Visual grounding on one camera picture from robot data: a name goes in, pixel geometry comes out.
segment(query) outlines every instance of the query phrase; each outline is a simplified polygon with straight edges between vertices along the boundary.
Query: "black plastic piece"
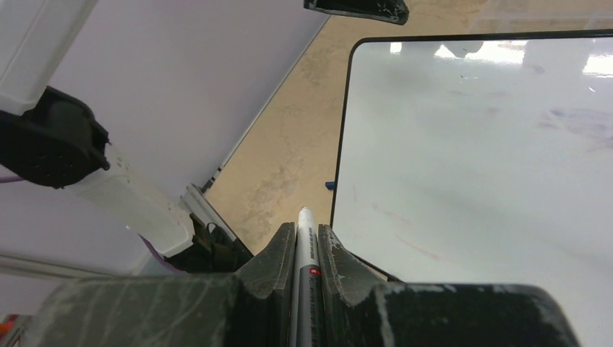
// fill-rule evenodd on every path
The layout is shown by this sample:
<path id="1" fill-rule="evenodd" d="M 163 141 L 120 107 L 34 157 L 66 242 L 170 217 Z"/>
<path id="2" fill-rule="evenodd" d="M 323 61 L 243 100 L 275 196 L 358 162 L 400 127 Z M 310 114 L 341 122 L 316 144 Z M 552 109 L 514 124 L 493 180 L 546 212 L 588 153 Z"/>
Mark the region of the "black plastic piece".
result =
<path id="1" fill-rule="evenodd" d="M 228 248 L 234 249 L 237 253 L 239 267 L 243 266 L 245 263 L 250 261 L 251 258 L 253 258 L 253 254 L 238 237 L 232 241 L 228 237 L 228 233 L 226 233 L 220 226 L 214 223 L 211 224 L 215 226 L 213 230 L 209 229 L 211 241 L 213 243 L 222 244 Z"/>
<path id="2" fill-rule="evenodd" d="M 408 20 L 408 8 L 403 0 L 304 0 L 304 8 L 398 25 Z"/>
<path id="3" fill-rule="evenodd" d="M 370 262 L 367 262 L 363 258 L 360 258 L 357 255 L 355 255 L 353 252 L 350 252 L 350 253 L 351 253 L 351 255 L 353 255 L 360 262 L 363 262 L 364 264 L 368 265 L 370 268 L 372 268 L 372 269 L 376 270 L 377 272 L 381 273 L 381 275 L 384 275 L 385 277 L 387 277 L 387 282 L 402 282 L 400 280 L 400 278 L 398 278 L 398 277 L 388 273 L 387 271 L 384 271 L 380 267 L 377 267 L 376 265 L 374 265 L 374 264 L 372 264 Z"/>
<path id="4" fill-rule="evenodd" d="M 234 274 L 74 280 L 46 300 L 24 346 L 286 346 L 295 243 L 284 223 Z"/>
<path id="5" fill-rule="evenodd" d="M 244 262 L 232 247 L 216 243 L 206 225 L 196 215 L 191 214 L 194 223 L 192 245 L 183 252 L 167 257 L 166 262 L 187 273 L 228 273 L 239 269 Z"/>
<path id="6" fill-rule="evenodd" d="M 533 286 L 386 283 L 319 229 L 329 346 L 578 346 Z"/>
<path id="7" fill-rule="evenodd" d="M 328 346 L 578 346 L 555 302 L 514 285 L 386 283 L 320 226 Z M 65 284 L 25 335 L 39 346 L 286 346 L 296 235 L 284 223 L 234 274 Z"/>
<path id="8" fill-rule="evenodd" d="M 107 143 L 93 112 L 52 87 L 22 116 L 0 111 L 0 164 L 42 186 L 62 188 L 108 170 Z"/>

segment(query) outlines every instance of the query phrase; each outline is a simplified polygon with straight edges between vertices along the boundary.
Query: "marker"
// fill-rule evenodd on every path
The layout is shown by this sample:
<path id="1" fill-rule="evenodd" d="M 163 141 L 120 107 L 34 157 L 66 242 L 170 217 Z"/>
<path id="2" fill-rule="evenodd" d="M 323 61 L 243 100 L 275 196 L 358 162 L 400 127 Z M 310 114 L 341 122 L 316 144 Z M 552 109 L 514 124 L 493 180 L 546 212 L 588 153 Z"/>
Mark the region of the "marker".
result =
<path id="1" fill-rule="evenodd" d="M 307 207 L 303 207 L 298 214 L 296 234 L 289 346 L 325 346 L 322 273 L 317 253 L 317 229 L 313 214 Z"/>

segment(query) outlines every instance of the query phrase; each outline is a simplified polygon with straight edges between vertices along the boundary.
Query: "white panel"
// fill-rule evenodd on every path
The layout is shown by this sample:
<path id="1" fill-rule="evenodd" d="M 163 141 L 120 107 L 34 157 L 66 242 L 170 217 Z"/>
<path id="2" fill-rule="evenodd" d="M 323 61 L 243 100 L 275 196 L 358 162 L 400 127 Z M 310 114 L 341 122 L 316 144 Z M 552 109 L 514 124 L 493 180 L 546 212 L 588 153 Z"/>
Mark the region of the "white panel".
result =
<path id="1" fill-rule="evenodd" d="M 99 1 L 51 80 L 165 193 L 203 184 L 327 16 L 301 1 Z M 146 252 L 64 191 L 0 186 L 0 250 L 127 273 Z"/>
<path id="2" fill-rule="evenodd" d="M 1 110 L 34 108 L 95 1 L 0 1 Z"/>
<path id="3" fill-rule="evenodd" d="M 333 228 L 406 281 L 527 283 L 613 332 L 613 38 L 365 43 Z"/>
<path id="4" fill-rule="evenodd" d="M 326 16 L 301 1 L 105 0 L 51 85 L 178 197 L 215 172 Z"/>

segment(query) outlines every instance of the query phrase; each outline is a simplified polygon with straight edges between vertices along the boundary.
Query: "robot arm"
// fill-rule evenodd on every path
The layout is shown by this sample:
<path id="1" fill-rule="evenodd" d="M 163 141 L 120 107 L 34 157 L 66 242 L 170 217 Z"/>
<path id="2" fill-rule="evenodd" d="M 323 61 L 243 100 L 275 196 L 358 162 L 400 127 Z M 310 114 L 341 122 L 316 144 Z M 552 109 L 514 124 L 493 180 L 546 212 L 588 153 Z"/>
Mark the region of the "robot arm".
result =
<path id="1" fill-rule="evenodd" d="M 84 103 L 47 87 L 96 1 L 0 0 L 0 164 L 111 211 L 180 270 L 211 270 L 206 229 L 134 172 Z"/>

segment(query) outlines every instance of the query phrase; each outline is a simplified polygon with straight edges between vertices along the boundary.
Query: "tan floor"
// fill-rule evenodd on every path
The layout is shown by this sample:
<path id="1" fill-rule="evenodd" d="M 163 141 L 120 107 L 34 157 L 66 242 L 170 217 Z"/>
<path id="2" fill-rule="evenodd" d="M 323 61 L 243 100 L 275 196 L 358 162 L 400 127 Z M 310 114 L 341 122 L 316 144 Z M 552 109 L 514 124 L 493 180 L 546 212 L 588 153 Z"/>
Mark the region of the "tan floor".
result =
<path id="1" fill-rule="evenodd" d="M 406 3 L 411 14 L 402 27 L 331 17 L 207 193 L 251 252 L 262 250 L 281 223 L 296 220 L 302 206 L 318 223 L 330 220 L 332 192 L 324 183 L 335 176 L 353 45 L 366 37 L 466 33 L 486 0 Z"/>

